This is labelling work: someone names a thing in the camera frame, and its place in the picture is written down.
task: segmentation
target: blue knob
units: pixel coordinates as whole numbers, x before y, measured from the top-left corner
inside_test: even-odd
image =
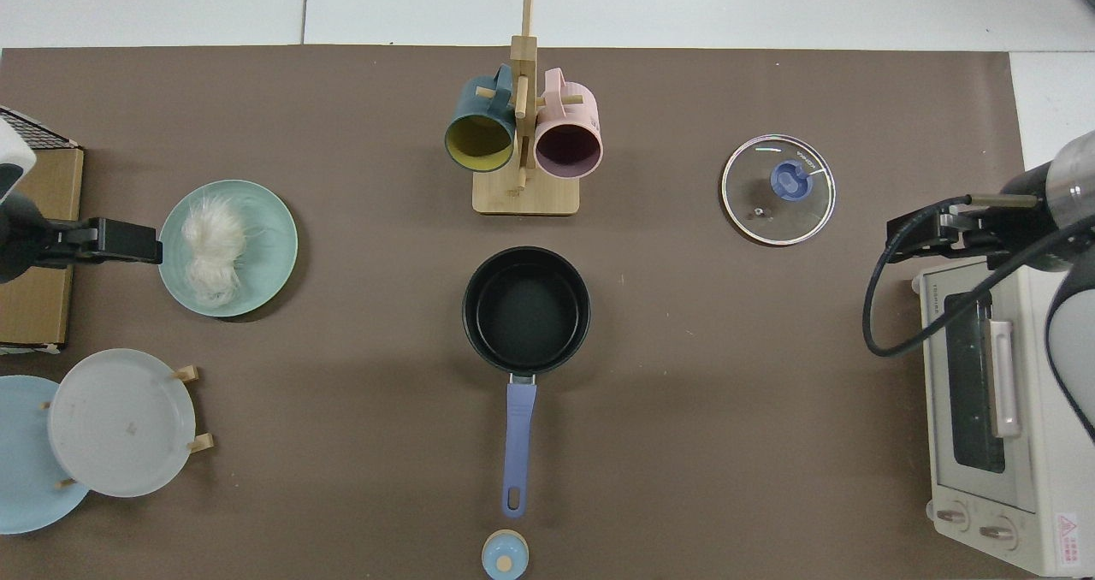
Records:
[[[772,192],[785,201],[802,201],[814,190],[814,177],[806,174],[799,160],[780,162],[772,171]]]

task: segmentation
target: wire rack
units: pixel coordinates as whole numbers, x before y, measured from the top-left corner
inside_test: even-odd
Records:
[[[58,148],[79,148],[80,144],[43,127],[41,121],[8,107],[0,107],[0,117],[15,129],[27,147],[35,151],[55,151]]]

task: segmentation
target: white floor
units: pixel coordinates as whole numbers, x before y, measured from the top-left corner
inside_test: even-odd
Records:
[[[0,0],[0,47],[508,45],[520,10],[521,0]],[[1095,128],[1095,8],[1084,0],[535,0],[532,26],[541,46],[1006,50],[1028,166]]]

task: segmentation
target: saucepan handle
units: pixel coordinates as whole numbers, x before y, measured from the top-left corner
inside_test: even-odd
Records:
[[[525,515],[529,484],[529,436],[535,384],[510,382],[506,388],[506,464],[502,476],[502,513]]]

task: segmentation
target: black cable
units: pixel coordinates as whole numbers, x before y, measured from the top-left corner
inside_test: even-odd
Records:
[[[943,329],[947,323],[952,320],[961,315],[963,311],[967,308],[973,306],[977,300],[989,293],[991,288],[996,287],[1004,277],[1011,275],[1011,272],[1016,271],[1016,269],[1023,267],[1028,262],[1036,259],[1046,255],[1052,248],[1060,245],[1061,242],[1068,241],[1071,237],[1079,236],[1080,233],[1087,232],[1093,225],[1095,225],[1095,213],[1091,217],[1081,218],[1080,221],[1073,222],[1072,225],[1064,227],[1064,229],[1058,229],[1057,232],[1049,233],[1048,236],[1041,237],[1041,240],[1034,242],[1033,245],[1028,245],[1027,248],[1021,250],[1015,256],[1010,257],[1005,260],[1000,268],[994,269],[991,275],[987,276],[984,280],[981,280],[972,290],[966,292],[957,302],[954,303],[954,308],[948,308],[948,310],[943,311],[942,315],[938,315],[934,322],[929,323],[927,327],[918,332],[918,334],[912,335],[911,338],[904,339],[904,341],[899,343],[892,347],[879,347],[878,343],[875,343],[874,335],[871,330],[871,308],[875,300],[875,289],[877,288],[879,277],[883,275],[883,268],[889,264],[890,257],[904,241],[912,230],[917,229],[921,222],[926,221],[927,218],[933,217],[935,213],[946,212],[950,206],[957,205],[968,205],[970,201],[969,195],[964,195],[961,198],[949,198],[943,199],[943,201],[935,202],[935,205],[923,207],[923,209],[918,210],[914,217],[909,218],[907,222],[894,234],[892,240],[886,245],[883,255],[878,258],[878,264],[875,265],[874,271],[871,274],[871,282],[867,283],[867,292],[863,299],[863,339],[867,343],[867,349],[874,355],[879,355],[881,358],[890,358],[894,355],[902,355],[908,352],[908,350],[914,349],[920,343],[924,343],[931,335],[935,332]]]

